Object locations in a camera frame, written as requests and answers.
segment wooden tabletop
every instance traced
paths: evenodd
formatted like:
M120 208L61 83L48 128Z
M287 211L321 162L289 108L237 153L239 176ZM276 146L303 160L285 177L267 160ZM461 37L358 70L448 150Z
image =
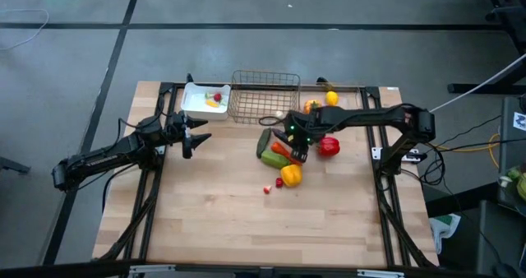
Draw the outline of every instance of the wooden tabletop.
M129 123L154 113L159 85L158 81L138 83ZM401 102L398 88L382 87L380 92L384 107ZM182 90L177 94L176 111ZM361 108L359 95L339 97L342 108ZM300 104L310 99L323 100L323 93L303 91ZM302 168L302 184L273 188L269 195L263 187L274 185L279 170L256 158L262 129L231 118L211 121L192 130L210 132L212 137L190 160L182 158L180 144L167 149L147 261L385 268L366 129L348 127L332 135L342 150L329 160L320 160L312 147ZM400 135L391 127L387 133L390 143ZM380 141L377 129L375 135ZM403 168L417 172L411 164L404 163ZM132 168L113 180L94 257L106 253L129 224L140 173ZM405 174L396 176L396 183L405 229L426 257L438 264L420 183ZM401 264L396 233L392 227L390 231L395 261ZM142 227L133 257L138 255L141 236Z

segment white cable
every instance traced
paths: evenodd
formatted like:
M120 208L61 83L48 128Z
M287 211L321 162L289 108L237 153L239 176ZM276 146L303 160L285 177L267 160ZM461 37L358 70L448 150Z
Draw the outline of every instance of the white cable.
M7 50L10 50L10 49L14 49L16 47L18 47L19 45L23 45L27 42L29 42L30 40L34 39L35 36L37 36L40 31L44 28L44 26L46 26L46 24L48 24L49 22L49 13L48 11L44 10L44 9L12 9L12 10L0 10L0 13L7 13L7 12L45 12L46 13L46 21L42 24L42 26L35 32L35 34L33 36L31 36L29 39L26 39L26 40L22 40L20 43L16 43L14 45L12 45L11 47L7 47L7 48L0 48L0 51L7 51Z
M492 76L490 77L489 79L487 79L486 81L484 81L482 84L472 88L471 90L467 91L466 93L460 95L460 96L457 96L456 98L453 98L452 100L444 103L443 105L440 105L440 106L437 106L435 107L434 109L430 110L429 112L432 113L434 112L435 110L438 110L438 109L441 109L443 108L444 106L446 105L449 105L449 104L452 104L453 102L455 102L456 100L459 100L460 98L472 93L473 91L475 91L476 89L486 85L488 82L491 82L491 81L498 81L499 79L502 78L502 75L504 75L505 73L507 73L508 70L510 70L515 64L521 62L524 60L524 58L526 58L526 54L522 55L520 58L518 58L517 60L513 61L510 65L508 65L508 67L504 68L503 70L501 70L500 72L498 72L495 76Z

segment metal wire basket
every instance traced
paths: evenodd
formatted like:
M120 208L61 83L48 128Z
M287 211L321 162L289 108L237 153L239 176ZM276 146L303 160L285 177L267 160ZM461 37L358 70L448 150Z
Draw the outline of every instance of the metal wire basket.
M277 111L299 109L299 75L238 70L232 75L228 114L236 123L257 124Z

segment grey concrete floor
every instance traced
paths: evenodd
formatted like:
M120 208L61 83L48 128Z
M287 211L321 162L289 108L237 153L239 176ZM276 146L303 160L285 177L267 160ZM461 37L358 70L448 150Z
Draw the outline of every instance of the grey concrete floor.
M51 22L120 23L128 1L0 0L0 7L46 8ZM483 24L490 10L489 0L138 0L132 22ZM0 22L39 20L0 13ZM0 29L0 46L32 31ZM117 32L44 30L0 52L0 155L32 166L26 176L0 173L0 267L39 262L61 196L49 173L78 151ZM479 83L517 56L503 32L129 30L93 148L113 141L138 81L182 81L187 72L196 81L229 81L236 69L264 69L297 73L303 83L324 76L345 85L398 86L405 101L433 108L453 97L446 84ZM501 98L471 95L437 112L437 140L497 115ZM487 141L497 124L453 145ZM445 159L454 192L496 178L486 152ZM58 262L90 259L103 185L79 193Z

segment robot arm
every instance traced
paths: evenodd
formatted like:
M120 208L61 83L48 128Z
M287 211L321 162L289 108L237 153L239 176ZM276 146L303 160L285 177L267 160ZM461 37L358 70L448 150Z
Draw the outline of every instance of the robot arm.
M190 159L191 150L211 136L209 133L191 135L190 129L208 121L189 118L183 111L169 115L166 123L168 126L164 130L159 116L145 118L137 124L132 134L121 138L115 144L61 160L53 168L54 186L61 191L69 191L88 176L126 164L138 164L142 169L153 167L158 163L155 148L177 142L182 143L182 156Z
M324 106L309 114L289 111L283 120L291 156L301 162L307 159L308 147L319 142L326 133L346 127L392 126L402 132L394 145L382 149L381 172L399 174L402 157L418 143L435 139L435 116L411 104L400 104L388 109L353 109Z

